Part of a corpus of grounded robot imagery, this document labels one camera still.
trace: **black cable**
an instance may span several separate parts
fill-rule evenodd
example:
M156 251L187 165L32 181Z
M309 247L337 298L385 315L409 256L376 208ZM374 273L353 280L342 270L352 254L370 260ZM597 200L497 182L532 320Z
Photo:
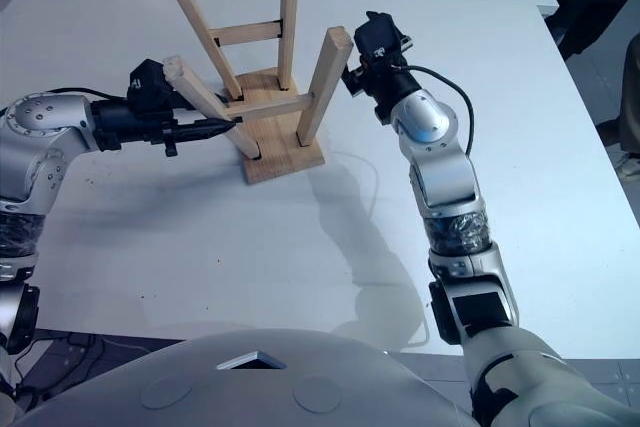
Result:
M421 67L419 65L403 65L401 67L395 66L395 68L398 70L415 70L418 72L428 74L431 77L438 79L443 84L448 85L453 90L455 90L458 94L460 94L460 96L464 100L464 103L467 105L467 111L469 112L469 141L467 142L467 150L465 151L465 154L467 155L467 157L471 155L471 147L473 147L473 137L475 135L475 130L476 130L476 120L475 120L475 114L473 112L473 105L471 104L471 99L469 98L467 93L464 90L462 90L462 88L458 84L456 84L452 80L447 79L444 75L439 74L435 70L427 69L426 67Z
M82 354L82 357L80 357L80 360L78 360L73 367L71 367L70 369L68 369L63 375L60 376L60 378L58 380L56 380L55 382L50 383L49 385L47 385L46 387L40 388L38 389L40 391L40 395L47 400L48 398L52 397L51 395L51 390L55 389L58 385L60 385L62 382L64 382L65 380L67 380L71 374L73 374L75 372L75 370L80 367L80 365L87 359L87 356L89 355L89 350L91 349L91 347L93 347L96 343L96 336L95 334L89 334L89 338L87 341L87 345L83 347L85 347L85 351Z
M49 92L52 94L64 94L66 92L82 92L84 94L95 95L96 97L102 97L103 99L113 100L114 102L126 102L127 99L119 97L117 95L105 94L99 90L87 89L85 87L61 87L59 89L51 89Z
M91 361L91 363L89 364L89 367L87 367L87 371L85 372L84 376L82 377L82 379L77 380L69 385L67 385L64 389L63 392L66 392L67 390L71 389L72 387L75 387L76 385L80 385L83 382L86 382L87 379L89 378L89 374L91 374L91 371L93 370L93 368L96 366L96 364L102 359L102 356L104 356L105 351L107 350L107 347L105 345L104 339L102 337L100 337L100 353L96 356L95 359L93 359Z

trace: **person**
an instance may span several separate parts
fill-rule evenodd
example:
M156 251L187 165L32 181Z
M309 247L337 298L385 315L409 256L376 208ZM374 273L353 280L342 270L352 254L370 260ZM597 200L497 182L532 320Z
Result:
M640 180L640 33L627 48L622 74L620 115L596 125L602 143L608 147L620 144L624 152L616 167L623 182Z

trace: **grey floor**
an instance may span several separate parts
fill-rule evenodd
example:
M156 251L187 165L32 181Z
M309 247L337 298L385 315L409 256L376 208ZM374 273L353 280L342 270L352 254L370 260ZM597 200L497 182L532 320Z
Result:
M629 0L597 42L567 61L594 124L614 119L620 113L625 53L629 41L639 32L640 0ZM621 156L619 146L610 147L607 152L612 162ZM640 224L640 182L623 184L622 187Z

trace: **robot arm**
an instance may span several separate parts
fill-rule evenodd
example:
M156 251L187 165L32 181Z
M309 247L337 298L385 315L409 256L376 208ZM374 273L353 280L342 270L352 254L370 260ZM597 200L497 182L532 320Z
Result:
M33 274L45 217L73 159L135 141L162 143L166 155L174 156L176 143L207 139L235 125L218 119L179 124L174 110L191 106L164 80L157 62L144 61L130 81L126 98L90 102L80 95L34 94L0 114L0 391L8 389L2 380L9 378L3 356L20 352L33 336L39 290L25 280Z
M600 394L545 342L518 327L518 309L489 236L473 165L455 112L409 73L411 46L388 14L368 12L354 40L361 66L343 80L364 91L398 134L430 244L429 285L440 336L461 345L473 415L491 426L631 426L640 413Z

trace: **black wire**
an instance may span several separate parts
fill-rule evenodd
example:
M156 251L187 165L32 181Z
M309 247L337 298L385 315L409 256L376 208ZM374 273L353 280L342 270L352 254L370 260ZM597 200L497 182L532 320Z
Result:
M58 380L56 380L55 382L50 383L49 385L47 385L46 387L42 387L40 389L38 389L40 391L40 395L43 397L51 397L51 390L55 389L58 385L60 385L62 382L64 382L65 380L67 380L71 374L73 374L75 372L75 370L80 367L80 365L87 359L87 356L89 355L89 350L91 349L91 347L93 347L96 343L96 336L95 334L89 334L89 339L87 341L87 345L83 347L85 347L84 353L82 354L82 357L80 358L80 360L78 360L73 367L71 367L70 369L68 369L63 375L60 376L60 378Z
M75 387L76 385L80 385L83 382L86 382L87 379L89 378L89 374L91 374L91 371L93 370L93 368L96 366L96 364L102 359L102 356L104 355L105 351L107 350L104 339L102 337L100 337L100 353L96 356L95 359L93 359L91 361L91 363L89 364L89 367L87 367L87 371L85 372L84 376L82 377L82 379L77 380L76 382L73 382L72 384L67 385L63 392L69 390L72 387Z
M416 70L418 72L428 74L431 77L438 79L440 82L448 85L453 90L455 90L458 94L460 94L460 96L464 100L464 103L467 106L467 111L469 112L469 140L467 142L467 150L465 151L465 154L467 155L467 157L471 155L471 147L473 147L473 137L475 135L475 130L476 130L476 120L475 120L475 114L473 112L473 105L471 104L471 99L469 98L467 93L464 90L462 90L462 88L458 84L456 84L452 80L447 79L444 75L439 74L435 70L427 69L426 67L421 67L420 65L403 65L400 67L396 66L396 68L399 70Z
M65 337L42 337L41 339L36 339L33 342L31 342L31 345L29 345L29 348L27 348L27 350L25 350L22 354L20 354L20 356L18 358L16 358L16 360L13 362L13 367L14 369L16 369L16 372L18 372L18 375L20 376L20 383L22 383L22 381L24 380L24 375L22 374L22 372L20 371L20 368L18 367L18 362L20 362L22 360L23 357L25 357L26 355L29 355L29 352L31 352L31 349L33 349L33 346L36 345L38 342L43 342L45 340L65 340L68 336Z
M51 89L49 92L52 94L64 94L66 92L82 92L84 94L95 95L96 97L102 97L103 99L113 100L115 102L126 102L127 99L119 97L117 95L105 94L99 90L87 89L85 87L61 87L59 89Z

